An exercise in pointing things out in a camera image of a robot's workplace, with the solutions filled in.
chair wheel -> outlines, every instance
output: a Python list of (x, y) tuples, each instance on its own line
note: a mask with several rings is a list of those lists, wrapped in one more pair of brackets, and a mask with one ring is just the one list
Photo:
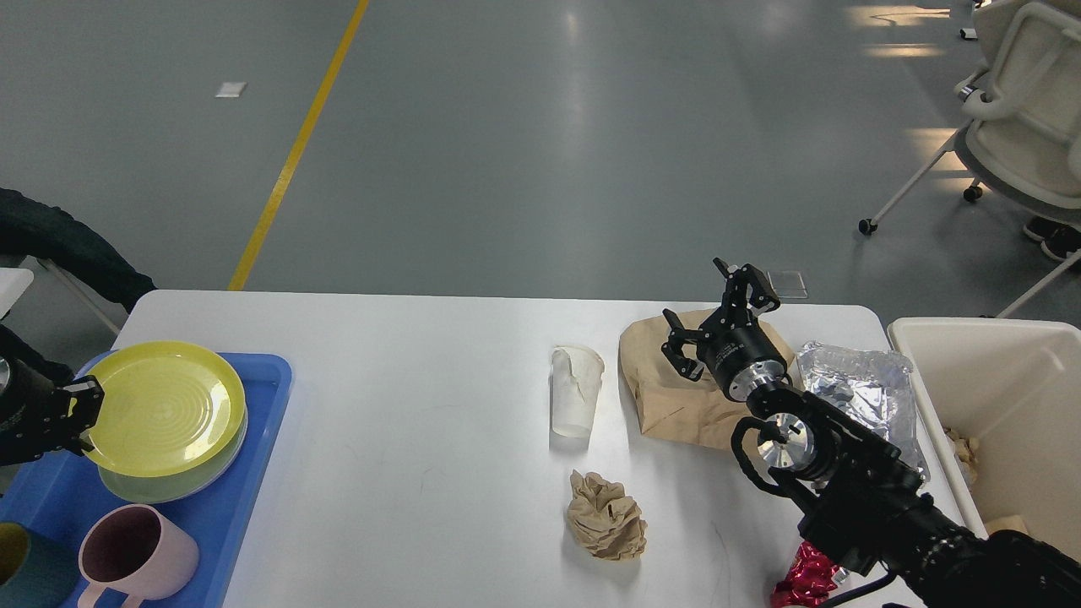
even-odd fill
[(969, 186), (963, 193), (961, 193), (961, 196), (969, 202), (976, 202), (979, 197), (984, 196), (984, 188), (980, 188), (979, 186)]

cable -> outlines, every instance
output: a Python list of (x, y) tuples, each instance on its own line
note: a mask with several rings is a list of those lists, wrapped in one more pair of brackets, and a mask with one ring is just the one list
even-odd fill
[(736, 462), (739, 464), (739, 471), (750, 479), (755, 487), (762, 490), (763, 492), (769, 492), (775, 497), (788, 498), (788, 494), (780, 489), (780, 486), (775, 486), (770, 484), (758, 474), (755, 470), (755, 465), (750, 462), (750, 458), (747, 452), (743, 449), (743, 438), (751, 428), (758, 428), (759, 431), (765, 433), (766, 435), (773, 434), (770, 438), (773, 439), (784, 439), (777, 431), (777, 427), (773, 424), (768, 424), (757, 418), (742, 418), (739, 422), (736, 423), (736, 427), (732, 431), (732, 454), (736, 457)]
[(867, 594), (875, 593), (876, 591), (886, 586), (897, 579), (896, 572), (886, 572), (884, 577), (872, 582), (867, 583), (864, 586), (856, 587), (852, 591), (846, 591), (837, 597), (831, 597), (826, 600), (825, 604), (819, 604), (818, 608), (833, 608), (835, 606), (840, 606), (850, 599), (855, 599), (857, 597), (863, 597)]

white table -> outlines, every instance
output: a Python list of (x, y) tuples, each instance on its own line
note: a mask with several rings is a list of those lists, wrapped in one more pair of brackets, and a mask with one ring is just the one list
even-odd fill
[[(186, 340), (294, 368), (228, 608), (765, 606), (799, 511), (756, 490), (726, 452), (642, 437), (617, 372), (620, 332), (666, 306), (712, 305), (156, 291), (116, 346)], [(784, 305), (766, 318), (797, 348), (889, 347), (862, 307)], [(608, 367), (588, 442), (548, 429), (560, 343), (591, 346)], [(920, 439), (930, 490), (960, 521)], [(573, 543), (572, 468), (638, 500), (641, 559), (603, 563)], [(900, 583), (851, 605), (888, 599), (921, 605)]]
[(26, 268), (0, 268), (0, 317), (11, 310), (31, 282), (34, 273)]

gray floor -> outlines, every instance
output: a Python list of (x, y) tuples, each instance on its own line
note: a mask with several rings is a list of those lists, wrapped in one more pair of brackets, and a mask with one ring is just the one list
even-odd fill
[[(353, 6), (0, 3), (0, 184), (224, 289)], [(373, 0), (248, 288), (715, 300), (720, 255), (884, 322), (997, 313), (1054, 264), (956, 162), (855, 230), (962, 120), (970, 6)], [(6, 323), (108, 347), (37, 277)], [(1079, 295), (1016, 316), (1079, 325)]]

shoe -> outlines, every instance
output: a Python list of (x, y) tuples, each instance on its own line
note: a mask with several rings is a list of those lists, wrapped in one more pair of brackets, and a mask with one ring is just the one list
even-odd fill
[(1078, 248), (1081, 248), (1081, 233), (1070, 226), (1058, 228), (1040, 243), (1043, 254), (1057, 262), (1065, 262)]
[(1020, 232), (1036, 242), (1043, 242), (1044, 239), (1051, 238), (1051, 235), (1055, 234), (1055, 230), (1063, 227), (1066, 227), (1066, 224), (1059, 224), (1046, 217), (1033, 215), (1027, 224), (1022, 226)]

